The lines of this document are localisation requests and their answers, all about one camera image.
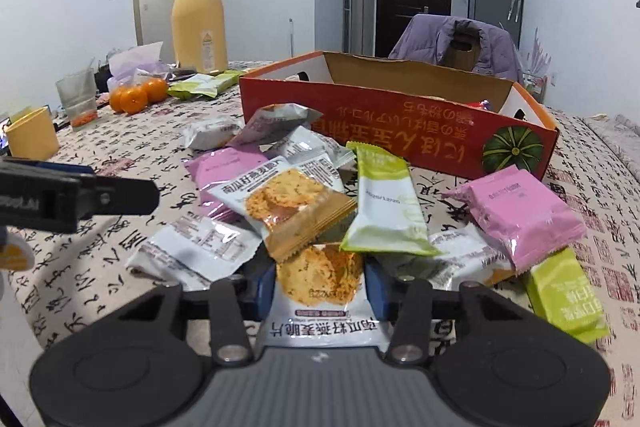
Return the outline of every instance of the lime green snack packet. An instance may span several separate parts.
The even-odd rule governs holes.
[[[602,304],[572,248],[531,268],[524,282],[534,313],[556,328],[585,344],[609,334]]]
[[[181,100],[189,100],[197,95],[215,98],[229,87],[238,83],[242,71],[225,71],[217,76],[198,73],[191,78],[169,86],[167,93]]]
[[[437,255],[406,162],[381,147],[348,142],[358,158],[358,214],[340,248]]]

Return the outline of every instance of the red cardboard box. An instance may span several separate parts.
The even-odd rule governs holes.
[[[286,80],[295,74],[300,81]],[[372,143],[469,179],[514,163],[542,179],[558,139],[554,119],[519,84],[408,60],[314,52],[251,71],[240,93],[245,120],[296,102],[321,111],[313,129],[341,144]],[[464,105],[481,100],[493,112]]]

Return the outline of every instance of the glass cup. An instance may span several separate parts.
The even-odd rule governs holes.
[[[80,128],[98,118],[95,103],[95,80],[91,69],[68,74],[56,82],[62,107],[73,129]]]

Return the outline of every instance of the large yellow bottle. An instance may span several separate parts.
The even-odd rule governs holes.
[[[175,0],[171,26],[175,59],[182,67],[199,73],[227,69],[222,0]]]

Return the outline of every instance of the table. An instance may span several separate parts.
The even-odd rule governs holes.
[[[256,64],[234,64],[235,68]],[[99,174],[151,179],[161,203],[151,216],[98,216],[78,233],[20,230],[36,252],[36,266],[10,276],[10,285],[40,344],[48,347],[153,288],[153,280],[127,272],[124,262],[159,227],[187,211],[197,212],[196,187],[182,162],[190,157],[181,129],[192,121],[224,114],[240,118],[238,87],[216,100],[168,100],[133,116],[101,109],[93,128],[58,134],[54,162],[91,165]],[[580,212],[589,237],[575,244],[578,260],[606,311],[611,335],[597,349],[610,366],[611,397],[599,427],[633,425],[636,383],[640,378],[640,184],[607,146],[577,117],[552,111],[561,127],[558,147],[545,183]],[[443,200],[461,178],[412,168],[412,179],[430,230],[462,227],[462,203]],[[357,193],[357,176],[347,183]],[[523,306],[528,299],[518,281],[498,292]],[[254,335],[255,324],[247,324]],[[450,343],[443,325],[438,343]]]

